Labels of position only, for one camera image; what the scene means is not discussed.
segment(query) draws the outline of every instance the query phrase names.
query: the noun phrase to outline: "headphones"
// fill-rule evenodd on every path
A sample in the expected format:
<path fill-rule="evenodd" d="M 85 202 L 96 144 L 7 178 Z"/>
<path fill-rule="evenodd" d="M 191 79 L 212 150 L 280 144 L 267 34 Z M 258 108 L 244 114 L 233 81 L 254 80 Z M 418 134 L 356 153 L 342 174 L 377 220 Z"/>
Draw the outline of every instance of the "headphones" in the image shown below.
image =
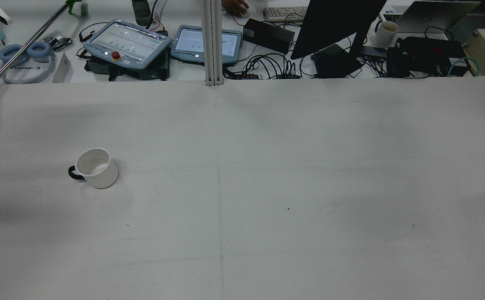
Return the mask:
<path fill-rule="evenodd" d="M 4 49 L 0 50 L 0 59 L 7 63 L 17 52 L 22 48 L 19 44 L 13 44 L 9 46 L 5 46 Z M 12 66 L 18 66 L 22 63 L 25 63 L 29 58 L 32 58 L 34 61 L 39 63 L 48 63 L 48 68 L 44 70 L 41 74 L 34 76 L 32 78 L 27 78 L 23 80 L 11 80 L 6 78 L 6 74 L 2 76 L 2 79 L 7 83 L 39 83 L 48 76 L 55 69 L 55 55 L 52 46 L 47 42 L 34 42 L 29 48 L 27 48 L 26 52 L 20 55 L 17 61 L 12 64 Z"/>

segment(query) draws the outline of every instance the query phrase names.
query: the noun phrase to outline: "green clip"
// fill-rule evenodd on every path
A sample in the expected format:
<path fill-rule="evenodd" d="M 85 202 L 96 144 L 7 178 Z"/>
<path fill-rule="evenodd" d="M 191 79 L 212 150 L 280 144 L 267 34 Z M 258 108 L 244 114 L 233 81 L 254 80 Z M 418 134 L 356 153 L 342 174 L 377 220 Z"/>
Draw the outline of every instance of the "green clip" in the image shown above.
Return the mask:
<path fill-rule="evenodd" d="M 65 3 L 69 4 L 69 15 L 73 12 L 74 3 L 81 2 L 81 0 L 65 0 Z"/>

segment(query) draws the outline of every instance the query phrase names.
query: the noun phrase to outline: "white mug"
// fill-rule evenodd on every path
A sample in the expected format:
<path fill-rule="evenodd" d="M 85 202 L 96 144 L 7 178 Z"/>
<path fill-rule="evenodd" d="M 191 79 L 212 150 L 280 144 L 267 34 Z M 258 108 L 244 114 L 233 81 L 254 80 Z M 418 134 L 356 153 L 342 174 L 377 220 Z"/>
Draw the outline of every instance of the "white mug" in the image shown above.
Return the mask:
<path fill-rule="evenodd" d="M 387 49 L 398 32 L 398 25 L 383 21 L 378 25 L 376 35 L 372 38 L 372 47 Z"/>
<path fill-rule="evenodd" d="M 107 188 L 117 180 L 118 169 L 105 149 L 93 148 L 81 154 L 76 164 L 69 168 L 69 176 L 75 180 L 86 180 L 95 188 Z"/>

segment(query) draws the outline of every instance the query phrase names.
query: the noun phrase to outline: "black mug handle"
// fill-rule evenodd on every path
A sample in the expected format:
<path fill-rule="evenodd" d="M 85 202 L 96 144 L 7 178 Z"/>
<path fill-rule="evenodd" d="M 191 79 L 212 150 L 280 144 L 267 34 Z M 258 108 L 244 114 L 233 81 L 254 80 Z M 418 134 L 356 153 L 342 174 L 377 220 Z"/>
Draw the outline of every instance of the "black mug handle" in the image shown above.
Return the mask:
<path fill-rule="evenodd" d="M 83 177 L 82 175 L 74 174 L 73 171 L 75 171 L 75 165 L 71 165 L 69 167 L 70 178 L 75 179 L 75 180 L 85 180 L 85 177 Z"/>
<path fill-rule="evenodd" d="M 376 27 L 374 27 L 374 33 L 377 33 L 378 32 L 378 26 L 380 25 L 381 21 L 378 21 L 376 23 Z"/>

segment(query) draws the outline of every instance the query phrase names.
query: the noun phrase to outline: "tablet screen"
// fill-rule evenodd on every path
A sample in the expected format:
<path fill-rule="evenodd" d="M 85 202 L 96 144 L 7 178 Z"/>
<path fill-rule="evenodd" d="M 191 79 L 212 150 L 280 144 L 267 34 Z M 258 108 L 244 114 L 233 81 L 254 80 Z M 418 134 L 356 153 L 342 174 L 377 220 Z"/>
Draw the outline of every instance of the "tablet screen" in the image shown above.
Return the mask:
<path fill-rule="evenodd" d="M 92 42 L 139 60 L 149 57 L 162 43 L 155 36 L 119 23 L 109 26 Z"/>
<path fill-rule="evenodd" d="M 202 31 L 183 28 L 176 45 L 177 50 L 192 51 L 195 53 L 204 52 L 204 41 Z M 234 56 L 237 46 L 237 34 L 222 33 L 222 55 Z"/>

